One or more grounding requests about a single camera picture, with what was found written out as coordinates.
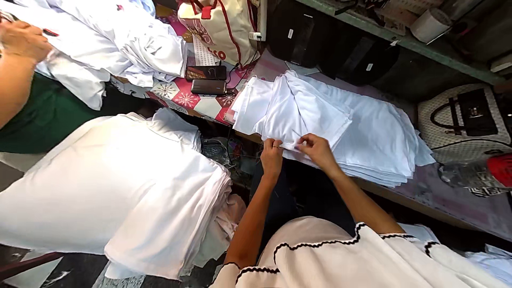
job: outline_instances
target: smartphone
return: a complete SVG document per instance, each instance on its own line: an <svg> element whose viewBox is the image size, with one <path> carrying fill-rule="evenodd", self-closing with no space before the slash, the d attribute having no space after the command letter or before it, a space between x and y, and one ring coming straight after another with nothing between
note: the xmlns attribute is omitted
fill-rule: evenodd
<svg viewBox="0 0 512 288"><path fill-rule="evenodd" d="M185 79L226 80L226 66L188 66L185 70Z"/></svg>
<svg viewBox="0 0 512 288"><path fill-rule="evenodd" d="M195 94L224 95L226 81L194 79L190 91Z"/></svg>

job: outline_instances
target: tote bag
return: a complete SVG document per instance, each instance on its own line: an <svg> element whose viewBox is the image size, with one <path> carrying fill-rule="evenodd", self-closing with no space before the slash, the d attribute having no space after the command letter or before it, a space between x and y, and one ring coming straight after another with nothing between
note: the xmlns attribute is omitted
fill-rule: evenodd
<svg viewBox="0 0 512 288"><path fill-rule="evenodd" d="M260 57L250 0L186 0L178 19L222 61L244 67Z"/></svg>

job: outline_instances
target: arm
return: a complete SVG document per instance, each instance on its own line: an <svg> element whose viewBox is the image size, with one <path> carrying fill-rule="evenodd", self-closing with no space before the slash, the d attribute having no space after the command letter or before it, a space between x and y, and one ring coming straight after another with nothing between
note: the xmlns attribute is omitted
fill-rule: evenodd
<svg viewBox="0 0 512 288"><path fill-rule="evenodd" d="M52 50L41 29L22 21L0 23L0 129L25 105L37 63Z"/></svg>
<svg viewBox="0 0 512 288"><path fill-rule="evenodd" d="M263 176L247 211L234 233L227 249L224 264L234 262L239 268L256 265L265 226L270 195L278 181L283 164L283 148L280 140L267 139L263 144L261 163Z"/></svg>
<svg viewBox="0 0 512 288"><path fill-rule="evenodd" d="M329 142L314 134L302 136L297 149L307 154L333 181L334 186L356 222L366 223L379 234L405 233L398 223L377 205L340 168L332 155Z"/></svg>

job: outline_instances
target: shelf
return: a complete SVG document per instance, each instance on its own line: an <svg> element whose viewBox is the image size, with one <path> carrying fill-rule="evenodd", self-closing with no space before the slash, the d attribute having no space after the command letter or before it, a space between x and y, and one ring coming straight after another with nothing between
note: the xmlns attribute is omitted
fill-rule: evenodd
<svg viewBox="0 0 512 288"><path fill-rule="evenodd" d="M483 82L489 83L491 85L505 82L505 78L489 71L489 69L484 64L468 64L453 50L453 48L448 43L444 42L441 38L435 40L430 45L425 45L425 43L422 43L414 38L409 30L407 30L407 34L405 36L401 36L394 33L393 31L377 25L372 20L353 10L348 10L347 12L341 14L337 13L337 11L350 5L353 2L340 3L334 0L297 1L388 41L399 40L397 45L412 50L464 74L480 79Z"/></svg>

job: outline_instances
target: stack of white fabric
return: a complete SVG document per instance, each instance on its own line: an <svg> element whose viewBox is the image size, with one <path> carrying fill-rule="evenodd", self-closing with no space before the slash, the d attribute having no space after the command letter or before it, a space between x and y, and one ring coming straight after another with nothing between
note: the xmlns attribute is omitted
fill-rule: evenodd
<svg viewBox="0 0 512 288"><path fill-rule="evenodd" d="M209 226L226 226L231 190L197 136L170 109L86 122L0 193L0 243L106 254L117 268L178 279Z"/></svg>
<svg viewBox="0 0 512 288"><path fill-rule="evenodd" d="M183 77L187 49L174 29L130 0L0 0L0 9L58 34L36 70L60 81L90 108L101 108L110 75L140 87Z"/></svg>
<svg viewBox="0 0 512 288"><path fill-rule="evenodd" d="M286 158L314 166L294 148L313 133L329 140L345 173L385 186L406 183L415 166L435 162L401 109L295 71L273 83L250 79L231 108L235 130L282 140Z"/></svg>

